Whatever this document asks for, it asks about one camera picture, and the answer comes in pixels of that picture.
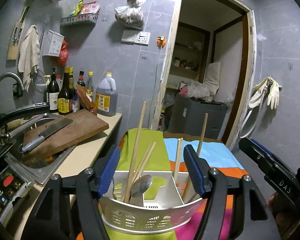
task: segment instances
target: plastic jug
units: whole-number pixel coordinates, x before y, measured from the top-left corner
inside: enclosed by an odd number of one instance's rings
[[[107,72],[106,77],[96,89],[97,113],[105,116],[114,116],[117,110],[118,93],[112,74]]]

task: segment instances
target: light switch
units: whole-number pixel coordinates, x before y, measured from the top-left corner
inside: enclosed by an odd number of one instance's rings
[[[138,32],[135,43],[149,45],[150,33]]]
[[[122,38],[121,41],[125,41],[125,42],[135,42],[136,38],[137,38],[137,33],[139,33],[138,31],[132,31],[132,30],[124,30],[123,34],[122,34]]]

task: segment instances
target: gray knife handle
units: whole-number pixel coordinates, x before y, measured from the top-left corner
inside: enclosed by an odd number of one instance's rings
[[[40,136],[33,141],[29,142],[26,146],[22,148],[22,151],[25,152],[30,152],[32,149],[36,148],[40,143],[44,141],[44,137]]]

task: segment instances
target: cleaver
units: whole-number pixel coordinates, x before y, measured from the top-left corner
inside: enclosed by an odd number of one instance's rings
[[[55,132],[59,131],[63,127],[67,126],[68,124],[71,124],[73,120],[69,118],[64,118],[60,120],[57,123],[54,123],[50,125],[47,129],[43,130],[41,133],[39,133],[39,137],[29,142],[27,145],[25,145],[22,148],[22,151],[24,153],[30,152],[34,148],[36,148],[40,143],[42,143],[46,138],[48,138],[50,135],[54,134]]]

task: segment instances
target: red button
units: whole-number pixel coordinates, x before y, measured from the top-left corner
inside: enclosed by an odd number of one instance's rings
[[[13,181],[13,176],[12,175],[9,175],[8,177],[6,177],[6,179],[3,181],[3,185],[5,187],[9,186],[10,183]]]

